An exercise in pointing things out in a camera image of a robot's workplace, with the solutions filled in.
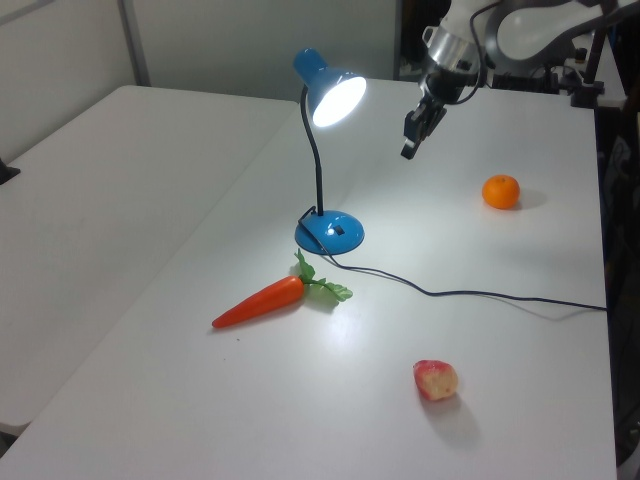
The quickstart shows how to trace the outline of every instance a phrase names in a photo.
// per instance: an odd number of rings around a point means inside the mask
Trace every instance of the blue desk lamp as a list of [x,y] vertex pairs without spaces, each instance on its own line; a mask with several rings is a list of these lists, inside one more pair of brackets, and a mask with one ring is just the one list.
[[330,68],[312,48],[299,52],[293,61],[293,67],[305,83],[300,98],[300,113],[316,163],[318,203],[316,211],[300,220],[303,226],[298,225],[296,228],[296,242],[305,250],[319,255],[346,253],[362,243],[364,228],[348,213],[324,210],[322,166],[318,147],[309,126],[307,99],[313,123],[318,127],[327,127],[351,113],[364,95],[366,81],[363,77],[346,70]]

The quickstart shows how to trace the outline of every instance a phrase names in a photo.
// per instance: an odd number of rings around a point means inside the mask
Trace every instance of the lamp neck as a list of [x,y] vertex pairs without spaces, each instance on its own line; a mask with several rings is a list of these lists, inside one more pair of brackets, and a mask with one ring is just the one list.
[[311,126],[309,125],[309,117],[307,113],[307,93],[309,92],[309,88],[305,84],[302,88],[302,95],[300,97],[300,114],[302,115],[302,123],[304,124],[304,129],[307,132],[307,137],[309,138],[309,143],[311,144],[311,150],[313,151],[313,159],[316,162],[316,197],[317,197],[317,209],[318,216],[324,215],[324,206],[322,201],[322,165],[320,164],[320,154],[318,153],[318,146],[316,145],[316,141],[313,138],[313,133],[311,132]]

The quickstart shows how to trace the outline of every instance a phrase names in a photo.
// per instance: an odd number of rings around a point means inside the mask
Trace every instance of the toy carrot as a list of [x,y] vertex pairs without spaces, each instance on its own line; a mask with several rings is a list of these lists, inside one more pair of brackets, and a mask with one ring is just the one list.
[[339,302],[344,302],[353,296],[353,293],[348,288],[335,283],[329,283],[325,278],[314,280],[313,276],[316,274],[316,271],[305,261],[300,249],[298,249],[298,253],[294,255],[300,263],[300,276],[296,277],[291,275],[285,277],[254,293],[231,310],[228,310],[216,318],[212,323],[213,327],[229,327],[272,312],[278,308],[291,305],[302,298],[305,285],[320,285],[333,293]]

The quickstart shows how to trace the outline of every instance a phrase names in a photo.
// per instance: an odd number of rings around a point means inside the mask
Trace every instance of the white wall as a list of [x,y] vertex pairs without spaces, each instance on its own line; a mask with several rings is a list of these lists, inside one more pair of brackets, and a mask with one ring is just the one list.
[[152,86],[298,100],[295,54],[392,79],[398,0],[130,0]]
[[116,0],[55,0],[1,25],[0,157],[134,83]]

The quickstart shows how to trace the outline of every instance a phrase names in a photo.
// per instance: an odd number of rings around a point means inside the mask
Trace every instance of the green carrot top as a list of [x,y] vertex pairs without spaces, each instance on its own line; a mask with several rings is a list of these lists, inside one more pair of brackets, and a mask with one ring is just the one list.
[[333,295],[336,297],[336,299],[339,302],[344,302],[345,300],[353,296],[353,292],[349,290],[347,287],[338,285],[336,283],[327,282],[326,278],[321,278],[320,280],[314,280],[313,276],[316,274],[316,271],[313,269],[311,265],[309,265],[306,262],[300,249],[298,249],[298,253],[294,253],[294,255],[296,256],[296,258],[298,259],[298,262],[300,263],[300,271],[302,273],[301,275],[299,275],[299,278],[300,280],[302,280],[302,283],[306,285],[319,285],[321,287],[326,288],[331,293],[333,293]]

